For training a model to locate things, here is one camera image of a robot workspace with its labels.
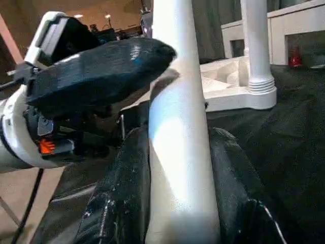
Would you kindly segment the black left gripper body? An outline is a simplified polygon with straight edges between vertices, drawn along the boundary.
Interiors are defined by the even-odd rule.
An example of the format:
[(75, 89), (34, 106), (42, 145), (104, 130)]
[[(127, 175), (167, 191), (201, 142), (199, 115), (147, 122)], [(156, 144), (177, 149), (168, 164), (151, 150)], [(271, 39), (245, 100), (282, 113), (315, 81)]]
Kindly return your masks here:
[(122, 142), (111, 104), (27, 102), (28, 132), (43, 158), (105, 158)]

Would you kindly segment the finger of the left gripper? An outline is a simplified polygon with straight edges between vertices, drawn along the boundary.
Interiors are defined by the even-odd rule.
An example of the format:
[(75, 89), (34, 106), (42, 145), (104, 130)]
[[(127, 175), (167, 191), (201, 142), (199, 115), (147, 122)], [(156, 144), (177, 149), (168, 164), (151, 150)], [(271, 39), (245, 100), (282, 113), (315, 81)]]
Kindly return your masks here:
[(111, 105), (149, 85), (176, 55), (173, 47), (156, 39), (110, 42), (38, 72), (28, 87), (26, 103), (39, 111)]

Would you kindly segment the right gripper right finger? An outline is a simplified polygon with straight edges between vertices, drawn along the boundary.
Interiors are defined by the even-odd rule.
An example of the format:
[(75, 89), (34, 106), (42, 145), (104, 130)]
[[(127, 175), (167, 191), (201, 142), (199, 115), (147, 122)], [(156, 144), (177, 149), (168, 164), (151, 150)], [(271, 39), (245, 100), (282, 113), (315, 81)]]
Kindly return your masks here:
[(221, 243), (288, 243), (274, 204), (235, 136), (211, 127), (209, 141)]

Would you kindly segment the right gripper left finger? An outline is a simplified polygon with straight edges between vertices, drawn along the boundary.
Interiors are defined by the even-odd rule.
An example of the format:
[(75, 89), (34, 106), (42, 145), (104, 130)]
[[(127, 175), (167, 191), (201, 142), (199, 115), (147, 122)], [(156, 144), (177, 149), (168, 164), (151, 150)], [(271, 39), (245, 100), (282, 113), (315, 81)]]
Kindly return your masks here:
[(150, 219), (148, 129), (132, 129), (99, 180), (75, 243), (144, 243)]

